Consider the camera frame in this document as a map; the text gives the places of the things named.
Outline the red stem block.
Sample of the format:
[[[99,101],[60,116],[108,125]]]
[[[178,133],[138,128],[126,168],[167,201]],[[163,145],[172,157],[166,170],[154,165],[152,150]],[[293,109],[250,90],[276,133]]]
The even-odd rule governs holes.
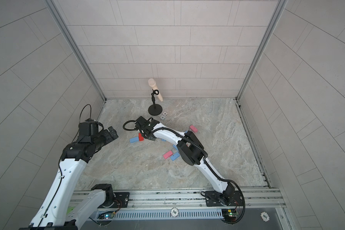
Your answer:
[[[141,133],[139,133],[139,141],[144,141],[144,137],[142,136]]]

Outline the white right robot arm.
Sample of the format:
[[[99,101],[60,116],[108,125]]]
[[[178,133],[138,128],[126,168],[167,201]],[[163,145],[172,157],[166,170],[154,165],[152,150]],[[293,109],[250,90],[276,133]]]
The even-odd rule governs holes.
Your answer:
[[[234,182],[224,179],[212,166],[203,145],[193,132],[178,132],[157,120],[145,120],[143,117],[135,122],[135,129],[146,139],[160,138],[175,145],[184,162],[196,167],[209,180],[214,191],[218,193],[217,200],[222,205],[229,206],[234,203],[234,195],[237,192]]]

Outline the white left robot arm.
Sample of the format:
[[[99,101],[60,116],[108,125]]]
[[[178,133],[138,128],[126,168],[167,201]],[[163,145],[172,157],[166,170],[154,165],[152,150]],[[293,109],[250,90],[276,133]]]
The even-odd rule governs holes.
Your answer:
[[[68,144],[58,161],[58,172],[28,230],[79,230],[100,206],[110,207],[116,201],[111,184],[98,184],[72,211],[68,210],[80,175],[91,158],[105,145],[118,138],[113,127],[99,130],[96,121],[79,125],[79,136]]]

